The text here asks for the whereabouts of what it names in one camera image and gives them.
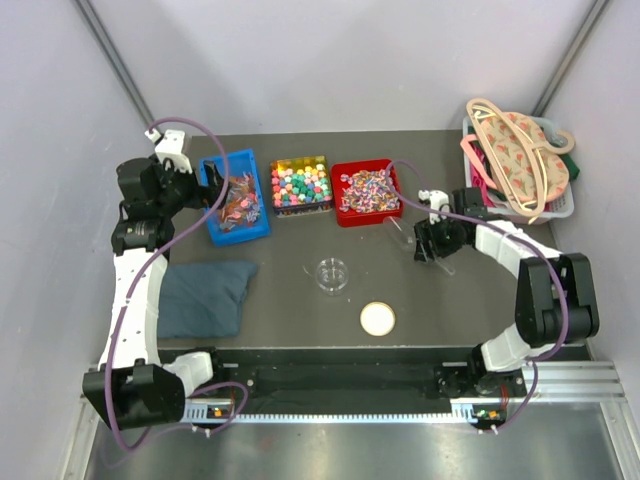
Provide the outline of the white basket of clothes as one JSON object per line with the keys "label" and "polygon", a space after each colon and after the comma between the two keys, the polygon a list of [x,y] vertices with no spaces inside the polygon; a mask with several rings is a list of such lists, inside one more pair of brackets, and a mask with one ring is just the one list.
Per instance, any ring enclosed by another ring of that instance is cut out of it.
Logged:
{"label": "white basket of clothes", "polygon": [[466,185],[480,189],[488,211],[514,223],[545,223],[574,211],[566,160],[573,137],[547,119],[476,106],[463,120]]}

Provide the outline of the round cream jar lid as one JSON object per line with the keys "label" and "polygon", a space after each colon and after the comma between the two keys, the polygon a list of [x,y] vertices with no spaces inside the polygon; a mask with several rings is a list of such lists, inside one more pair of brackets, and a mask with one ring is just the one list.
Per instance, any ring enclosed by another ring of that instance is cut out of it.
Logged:
{"label": "round cream jar lid", "polygon": [[396,324],[393,309],[383,302],[370,302],[365,305],[361,310],[359,320],[362,329],[375,337],[388,335]]}

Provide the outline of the folded dark blue cloth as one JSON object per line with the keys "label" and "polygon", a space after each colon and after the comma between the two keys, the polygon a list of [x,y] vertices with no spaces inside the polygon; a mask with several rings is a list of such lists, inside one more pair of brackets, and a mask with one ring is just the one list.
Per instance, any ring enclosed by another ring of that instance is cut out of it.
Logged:
{"label": "folded dark blue cloth", "polygon": [[249,283],[258,272],[250,261],[171,265],[162,280],[157,335],[160,339],[230,338],[239,334]]}

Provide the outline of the red tray of swirl lollipops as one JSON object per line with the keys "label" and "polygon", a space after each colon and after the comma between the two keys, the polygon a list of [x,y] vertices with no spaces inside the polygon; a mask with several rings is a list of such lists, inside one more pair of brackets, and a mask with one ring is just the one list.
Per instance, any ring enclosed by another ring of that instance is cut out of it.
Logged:
{"label": "red tray of swirl lollipops", "polygon": [[387,217],[402,217],[397,196],[400,184],[390,159],[334,164],[330,170],[336,221],[351,228],[381,224]]}

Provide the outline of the clear glass jar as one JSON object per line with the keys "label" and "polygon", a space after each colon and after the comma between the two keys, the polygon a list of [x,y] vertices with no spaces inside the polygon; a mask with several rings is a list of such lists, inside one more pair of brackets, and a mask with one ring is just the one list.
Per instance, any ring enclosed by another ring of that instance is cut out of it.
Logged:
{"label": "clear glass jar", "polygon": [[323,293],[336,296],[346,288],[349,282],[349,270],[341,259],[326,258],[317,265],[314,280]]}

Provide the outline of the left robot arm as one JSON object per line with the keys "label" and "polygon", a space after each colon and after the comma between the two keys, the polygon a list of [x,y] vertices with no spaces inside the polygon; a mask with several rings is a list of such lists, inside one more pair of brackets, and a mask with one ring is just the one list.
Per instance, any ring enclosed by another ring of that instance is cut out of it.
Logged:
{"label": "left robot arm", "polygon": [[123,199],[112,233],[116,287],[105,350],[85,373],[82,391],[113,431],[177,423],[197,389],[216,396],[225,370],[212,353],[191,352],[164,364],[157,323],[170,248],[178,240],[173,217],[184,208],[213,213],[226,200],[229,163],[205,170],[201,184],[188,165],[157,155],[121,163],[117,181]]}

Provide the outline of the beige clothes hanger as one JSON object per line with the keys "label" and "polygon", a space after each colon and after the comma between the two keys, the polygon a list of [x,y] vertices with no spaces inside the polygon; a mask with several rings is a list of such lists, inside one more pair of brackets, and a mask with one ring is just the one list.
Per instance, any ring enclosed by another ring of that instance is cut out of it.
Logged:
{"label": "beige clothes hanger", "polygon": [[484,98],[466,104],[473,133],[461,141],[465,155],[485,185],[500,192],[515,216],[532,224],[570,184],[564,154],[575,148],[572,134],[555,130],[552,144],[531,117],[504,112]]}

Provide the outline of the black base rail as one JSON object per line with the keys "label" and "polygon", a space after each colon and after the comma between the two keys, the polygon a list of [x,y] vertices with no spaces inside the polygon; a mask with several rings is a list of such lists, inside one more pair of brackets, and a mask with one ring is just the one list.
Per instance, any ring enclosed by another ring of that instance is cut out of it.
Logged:
{"label": "black base rail", "polygon": [[451,401],[496,407],[525,396],[522,373],[488,374],[464,347],[208,348],[215,381],[249,391],[248,414],[445,413]]}

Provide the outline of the clear plastic scoop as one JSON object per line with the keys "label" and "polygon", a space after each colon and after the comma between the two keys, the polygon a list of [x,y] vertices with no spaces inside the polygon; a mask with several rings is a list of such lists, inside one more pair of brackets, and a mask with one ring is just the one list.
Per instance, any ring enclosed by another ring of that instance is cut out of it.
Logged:
{"label": "clear plastic scoop", "polygon": [[[413,228],[402,218],[389,216],[383,219],[382,224],[386,228],[387,233],[403,252],[415,253],[417,241],[416,235]],[[426,265],[435,265],[448,276],[453,276],[456,273],[454,267],[442,259],[435,259],[432,263]]]}

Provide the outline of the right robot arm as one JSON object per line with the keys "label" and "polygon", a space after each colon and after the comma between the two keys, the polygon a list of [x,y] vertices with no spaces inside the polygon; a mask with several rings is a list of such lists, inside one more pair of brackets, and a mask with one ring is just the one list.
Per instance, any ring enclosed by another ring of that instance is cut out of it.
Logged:
{"label": "right robot arm", "polygon": [[447,194],[421,190],[427,219],[414,226],[414,258],[441,261],[469,246],[495,260],[516,280],[514,320],[497,337],[476,346],[466,380],[476,394],[498,389],[503,373],[527,360],[552,357],[562,345],[595,336],[600,327],[592,269],[580,253],[565,254],[528,236],[488,211],[477,188]]}

